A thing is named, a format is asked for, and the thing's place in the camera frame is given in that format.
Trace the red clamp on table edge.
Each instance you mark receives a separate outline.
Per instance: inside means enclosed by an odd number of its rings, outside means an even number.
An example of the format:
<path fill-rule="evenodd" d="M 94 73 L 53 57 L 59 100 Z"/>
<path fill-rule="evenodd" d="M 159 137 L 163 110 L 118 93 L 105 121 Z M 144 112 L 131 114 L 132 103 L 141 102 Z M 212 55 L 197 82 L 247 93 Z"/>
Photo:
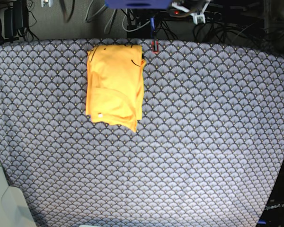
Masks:
<path fill-rule="evenodd" d="M 158 40 L 152 40 L 151 47 L 152 47 L 152 52 L 157 54 L 159 52 L 159 42 L 158 42 Z"/>

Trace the blue fan-pattern tablecloth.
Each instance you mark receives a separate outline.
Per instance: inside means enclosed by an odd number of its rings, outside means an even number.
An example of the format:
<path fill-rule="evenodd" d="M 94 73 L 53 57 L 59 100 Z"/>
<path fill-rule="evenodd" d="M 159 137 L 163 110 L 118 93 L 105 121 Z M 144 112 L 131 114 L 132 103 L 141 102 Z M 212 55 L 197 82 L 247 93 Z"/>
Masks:
<path fill-rule="evenodd" d="M 85 115 L 87 52 L 139 44 L 137 132 Z M 75 39 L 0 46 L 0 162 L 40 227 L 254 227 L 284 160 L 284 55 Z"/>

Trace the blue box overhead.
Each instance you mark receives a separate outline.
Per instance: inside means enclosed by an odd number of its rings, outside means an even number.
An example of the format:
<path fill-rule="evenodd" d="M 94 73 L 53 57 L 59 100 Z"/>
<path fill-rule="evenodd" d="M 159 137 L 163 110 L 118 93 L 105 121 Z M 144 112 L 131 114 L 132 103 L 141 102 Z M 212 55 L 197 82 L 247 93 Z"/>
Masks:
<path fill-rule="evenodd" d="M 166 9 L 171 0 L 106 0 L 111 9 Z"/>

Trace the yellow T-shirt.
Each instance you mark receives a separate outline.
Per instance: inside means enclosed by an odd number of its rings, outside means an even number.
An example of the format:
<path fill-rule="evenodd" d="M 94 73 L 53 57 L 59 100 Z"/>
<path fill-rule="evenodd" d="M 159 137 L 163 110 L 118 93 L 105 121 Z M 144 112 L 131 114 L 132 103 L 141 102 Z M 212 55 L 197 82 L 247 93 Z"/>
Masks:
<path fill-rule="evenodd" d="M 88 51 L 86 115 L 93 123 L 137 131 L 144 96 L 142 46 L 98 45 Z"/>

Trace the black power strip red switch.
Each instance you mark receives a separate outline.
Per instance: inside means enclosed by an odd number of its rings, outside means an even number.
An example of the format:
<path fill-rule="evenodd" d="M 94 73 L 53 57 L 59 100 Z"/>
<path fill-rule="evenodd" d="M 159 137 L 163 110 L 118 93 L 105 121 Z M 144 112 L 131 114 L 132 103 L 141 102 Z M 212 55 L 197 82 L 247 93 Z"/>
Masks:
<path fill-rule="evenodd" d="M 195 24 L 204 24 L 206 22 L 205 14 L 209 13 L 209 11 L 198 10 L 197 12 L 188 12 L 181 11 L 179 9 L 169 9 L 168 13 L 171 17 L 175 18 L 187 18 L 191 17 Z"/>

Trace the grey white furniture corner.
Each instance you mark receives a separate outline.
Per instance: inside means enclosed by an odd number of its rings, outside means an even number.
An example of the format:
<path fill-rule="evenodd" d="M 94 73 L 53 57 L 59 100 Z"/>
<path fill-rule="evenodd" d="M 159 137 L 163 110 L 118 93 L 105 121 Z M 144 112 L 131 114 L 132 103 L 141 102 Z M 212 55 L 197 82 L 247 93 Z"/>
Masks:
<path fill-rule="evenodd" d="M 8 185 L 0 163 L 0 227 L 35 227 L 22 191 Z"/>

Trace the black OpenArm box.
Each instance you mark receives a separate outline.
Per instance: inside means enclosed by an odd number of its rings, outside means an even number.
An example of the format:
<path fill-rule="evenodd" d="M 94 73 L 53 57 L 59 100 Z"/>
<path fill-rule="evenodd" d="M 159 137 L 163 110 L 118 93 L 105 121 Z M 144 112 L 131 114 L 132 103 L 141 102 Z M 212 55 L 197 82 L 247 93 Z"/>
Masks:
<path fill-rule="evenodd" d="M 284 161 L 257 226 L 284 227 Z"/>

